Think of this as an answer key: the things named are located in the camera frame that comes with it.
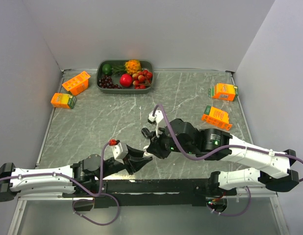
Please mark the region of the white earbud charging case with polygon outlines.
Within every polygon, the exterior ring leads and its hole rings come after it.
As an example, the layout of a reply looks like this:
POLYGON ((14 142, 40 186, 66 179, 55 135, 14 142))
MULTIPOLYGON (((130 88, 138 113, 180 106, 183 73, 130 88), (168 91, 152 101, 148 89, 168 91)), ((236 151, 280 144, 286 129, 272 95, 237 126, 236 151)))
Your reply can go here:
POLYGON ((149 152, 147 152, 147 151, 144 151, 144 156, 145 156, 145 157, 152 157, 153 154, 152 154, 152 153, 149 153, 149 152))

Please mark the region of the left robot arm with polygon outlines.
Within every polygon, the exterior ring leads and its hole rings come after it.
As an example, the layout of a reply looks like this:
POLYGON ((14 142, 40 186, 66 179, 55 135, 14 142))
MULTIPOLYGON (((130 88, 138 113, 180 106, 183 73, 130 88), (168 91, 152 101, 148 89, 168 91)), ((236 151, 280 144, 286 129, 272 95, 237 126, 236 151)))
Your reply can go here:
POLYGON ((103 149, 108 147, 113 156, 107 160, 103 154, 92 154, 78 163, 51 169, 24 169, 13 163, 3 164, 0 167, 0 202, 38 193, 103 197, 105 177, 123 170, 132 175, 153 159, 152 154, 119 141, 110 140, 103 149))

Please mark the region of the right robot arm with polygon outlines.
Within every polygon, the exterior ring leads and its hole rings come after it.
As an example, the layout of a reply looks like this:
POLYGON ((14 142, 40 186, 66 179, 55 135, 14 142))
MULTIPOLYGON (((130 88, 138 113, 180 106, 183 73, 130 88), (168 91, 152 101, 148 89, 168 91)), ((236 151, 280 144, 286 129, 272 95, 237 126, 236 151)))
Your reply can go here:
POLYGON ((293 150, 275 152, 240 140, 215 128, 197 129, 181 119, 170 123, 172 131, 162 126, 155 131, 141 130, 150 140, 146 151, 160 159, 172 152, 185 151, 199 159, 224 161, 245 165, 237 171, 215 171, 209 177, 209 191, 220 195, 223 191, 238 187, 259 186, 275 192, 289 192, 300 182, 298 172, 291 169, 295 156, 293 150))

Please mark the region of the black earbud charging case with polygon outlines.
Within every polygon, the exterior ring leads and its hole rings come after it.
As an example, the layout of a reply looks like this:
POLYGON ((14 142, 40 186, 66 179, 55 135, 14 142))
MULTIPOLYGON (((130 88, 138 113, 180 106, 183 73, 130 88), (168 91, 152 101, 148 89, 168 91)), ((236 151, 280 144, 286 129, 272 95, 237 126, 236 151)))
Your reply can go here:
POLYGON ((146 127, 141 129, 141 133, 146 139, 149 139, 152 136, 151 131, 146 127))

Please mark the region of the red lychee bunch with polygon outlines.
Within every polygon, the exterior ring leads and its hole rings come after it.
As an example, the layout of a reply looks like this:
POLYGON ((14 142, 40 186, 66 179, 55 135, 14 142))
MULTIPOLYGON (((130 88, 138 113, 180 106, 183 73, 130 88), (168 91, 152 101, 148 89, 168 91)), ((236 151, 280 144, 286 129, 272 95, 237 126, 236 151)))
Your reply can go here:
POLYGON ((135 89, 146 89, 151 87, 153 73, 148 70, 138 71, 132 75, 133 85, 135 89))

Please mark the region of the red apple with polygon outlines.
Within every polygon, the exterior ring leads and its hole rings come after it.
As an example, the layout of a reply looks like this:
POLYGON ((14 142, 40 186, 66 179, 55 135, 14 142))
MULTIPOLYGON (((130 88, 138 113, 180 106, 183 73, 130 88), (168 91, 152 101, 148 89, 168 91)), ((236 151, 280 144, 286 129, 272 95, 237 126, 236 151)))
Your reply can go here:
POLYGON ((133 83, 133 80, 132 80, 132 76, 129 75, 129 74, 123 74, 121 77, 120 77, 120 85, 123 86, 123 87, 130 87, 133 83))

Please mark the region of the dark grape bunch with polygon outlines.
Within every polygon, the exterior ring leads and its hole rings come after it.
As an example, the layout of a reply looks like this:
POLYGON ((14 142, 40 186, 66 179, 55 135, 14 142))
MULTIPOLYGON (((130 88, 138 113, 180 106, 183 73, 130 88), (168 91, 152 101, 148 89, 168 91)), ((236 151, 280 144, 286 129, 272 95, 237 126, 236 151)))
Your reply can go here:
POLYGON ((113 83, 112 77, 108 75, 103 75, 99 79, 98 86, 103 89, 121 89, 122 87, 118 84, 113 83))

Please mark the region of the grey-green fruit tray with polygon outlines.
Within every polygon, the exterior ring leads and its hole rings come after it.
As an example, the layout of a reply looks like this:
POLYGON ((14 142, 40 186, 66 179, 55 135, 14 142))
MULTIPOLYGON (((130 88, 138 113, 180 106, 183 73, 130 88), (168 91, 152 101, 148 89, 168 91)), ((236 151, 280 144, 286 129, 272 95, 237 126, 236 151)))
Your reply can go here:
POLYGON ((106 94, 147 94, 153 84, 153 66, 146 60, 105 60, 97 70, 96 86, 106 94))

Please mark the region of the orange box back right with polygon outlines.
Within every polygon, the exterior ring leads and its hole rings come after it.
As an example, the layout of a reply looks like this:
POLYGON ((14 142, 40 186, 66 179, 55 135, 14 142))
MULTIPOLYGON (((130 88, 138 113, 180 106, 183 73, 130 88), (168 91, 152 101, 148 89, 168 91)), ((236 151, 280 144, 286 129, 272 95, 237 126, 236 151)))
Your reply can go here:
POLYGON ((217 83, 209 89, 208 96, 214 99, 235 101, 238 97, 238 87, 232 84, 217 83))

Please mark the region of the green leafy sprig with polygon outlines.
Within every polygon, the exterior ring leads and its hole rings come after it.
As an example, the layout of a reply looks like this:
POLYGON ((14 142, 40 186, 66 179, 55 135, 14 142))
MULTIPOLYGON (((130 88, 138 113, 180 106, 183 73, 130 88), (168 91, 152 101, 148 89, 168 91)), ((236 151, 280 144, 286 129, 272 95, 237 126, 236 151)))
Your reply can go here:
POLYGON ((127 73, 125 65, 112 65, 112 74, 125 74, 127 73))

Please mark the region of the green lime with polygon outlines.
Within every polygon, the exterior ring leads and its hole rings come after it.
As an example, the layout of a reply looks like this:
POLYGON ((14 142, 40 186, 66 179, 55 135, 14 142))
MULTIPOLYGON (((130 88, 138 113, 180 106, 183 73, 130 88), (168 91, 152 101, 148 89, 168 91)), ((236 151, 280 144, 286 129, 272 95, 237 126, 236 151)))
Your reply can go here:
POLYGON ((112 66, 110 64, 104 64, 101 71, 104 75, 111 75, 112 66))

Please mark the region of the orange box back left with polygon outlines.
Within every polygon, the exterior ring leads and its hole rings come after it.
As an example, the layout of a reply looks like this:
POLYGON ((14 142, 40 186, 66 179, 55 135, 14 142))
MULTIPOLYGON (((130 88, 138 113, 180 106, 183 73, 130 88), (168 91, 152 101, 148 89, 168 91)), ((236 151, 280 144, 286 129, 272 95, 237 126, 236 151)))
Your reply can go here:
POLYGON ((70 94, 76 96, 88 89, 90 74, 86 71, 81 72, 75 77, 62 84, 62 87, 70 94))

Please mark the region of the orange green box left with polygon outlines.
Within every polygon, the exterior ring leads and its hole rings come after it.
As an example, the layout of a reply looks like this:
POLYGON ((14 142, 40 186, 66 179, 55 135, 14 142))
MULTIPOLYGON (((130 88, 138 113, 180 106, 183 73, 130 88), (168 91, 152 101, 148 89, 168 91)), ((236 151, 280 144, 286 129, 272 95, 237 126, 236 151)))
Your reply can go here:
POLYGON ((55 108, 73 109, 76 97, 71 94, 55 93, 50 102, 55 108))

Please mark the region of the aluminium frame rail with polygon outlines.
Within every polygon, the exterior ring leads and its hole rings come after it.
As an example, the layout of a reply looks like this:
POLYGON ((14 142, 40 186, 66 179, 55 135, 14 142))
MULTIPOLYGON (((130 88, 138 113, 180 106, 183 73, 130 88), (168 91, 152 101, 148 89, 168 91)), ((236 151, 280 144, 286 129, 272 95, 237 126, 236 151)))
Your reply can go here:
POLYGON ((237 197, 257 197, 257 198, 270 198, 270 197, 278 197, 277 193, 275 192, 267 192, 267 191, 250 191, 248 193, 247 191, 243 192, 238 192, 237 197))

